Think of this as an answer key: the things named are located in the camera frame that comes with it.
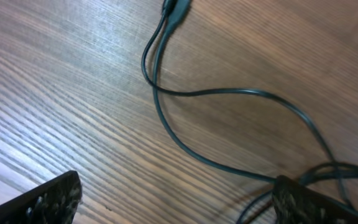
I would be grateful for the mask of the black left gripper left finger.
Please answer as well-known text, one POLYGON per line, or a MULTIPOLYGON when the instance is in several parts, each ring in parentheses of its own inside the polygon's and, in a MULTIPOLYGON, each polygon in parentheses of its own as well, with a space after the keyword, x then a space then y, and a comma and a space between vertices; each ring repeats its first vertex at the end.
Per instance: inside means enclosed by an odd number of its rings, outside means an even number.
POLYGON ((70 170, 0 205, 0 224, 71 224, 82 198, 78 173, 70 170))

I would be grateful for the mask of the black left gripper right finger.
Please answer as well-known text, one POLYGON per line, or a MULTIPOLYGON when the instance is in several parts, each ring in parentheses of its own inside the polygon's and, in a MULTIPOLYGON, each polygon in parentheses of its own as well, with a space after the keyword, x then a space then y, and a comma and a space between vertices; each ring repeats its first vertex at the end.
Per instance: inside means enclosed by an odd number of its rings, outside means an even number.
POLYGON ((272 201, 279 224, 358 224, 358 211, 284 175, 275 181, 272 201))

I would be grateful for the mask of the black USB cable silver plug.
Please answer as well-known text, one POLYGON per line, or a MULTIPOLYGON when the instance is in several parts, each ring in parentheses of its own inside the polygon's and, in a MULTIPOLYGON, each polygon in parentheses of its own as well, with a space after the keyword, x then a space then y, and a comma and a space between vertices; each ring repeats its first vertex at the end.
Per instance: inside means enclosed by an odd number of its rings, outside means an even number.
MULTIPOLYGON (((160 22, 150 38, 149 43, 144 49, 142 55, 141 68, 144 78, 153 88, 154 103, 156 107, 157 114, 161 120, 163 127, 165 128, 167 134, 172 138, 172 140, 184 150, 191 157, 196 160, 211 166, 219 170, 247 177, 250 179, 260 180, 267 183, 270 183, 274 186, 277 177, 269 177, 262 174, 257 174, 254 172, 249 172, 246 170, 240 170, 233 167, 225 166, 218 162, 212 161, 201 154, 198 154, 191 148, 189 148, 180 138, 175 134, 173 129, 170 127, 160 104, 159 93, 165 93, 172 96, 180 97, 196 97, 196 96, 207 96, 207 95, 222 95, 222 94, 237 94, 237 95, 253 95, 266 98, 272 101, 280 103, 282 106, 289 109, 292 113, 296 114, 302 122, 306 124, 306 127, 311 131, 312 135, 321 146, 323 151, 328 156, 328 162, 320 164, 318 166, 312 167, 306 171, 299 178, 294 180, 300 185, 303 185, 310 190, 318 192, 327 197, 331 197, 338 202, 347 205, 349 208, 357 211, 349 197, 346 193, 344 186, 344 180, 346 179, 358 179, 358 166, 354 164, 348 164, 343 162, 338 162, 334 158, 334 154, 329 148, 327 142, 317 129, 314 122, 310 117, 304 113, 302 110, 297 108, 295 105, 291 104, 287 100, 269 93, 267 91, 249 89, 249 88, 215 88, 207 90, 198 90, 198 91, 173 91, 162 88, 158 85, 158 73, 160 70, 160 62, 165 50, 166 44, 173 34, 175 29, 181 24, 181 22, 186 17, 191 2, 189 0, 171 0, 164 1, 162 4, 162 16, 160 22)), ((254 220, 262 216, 268 209, 274 208, 272 201, 272 189, 267 192, 259 195, 253 201, 251 201, 246 208, 242 211, 237 219, 238 223, 252 223, 254 220)))

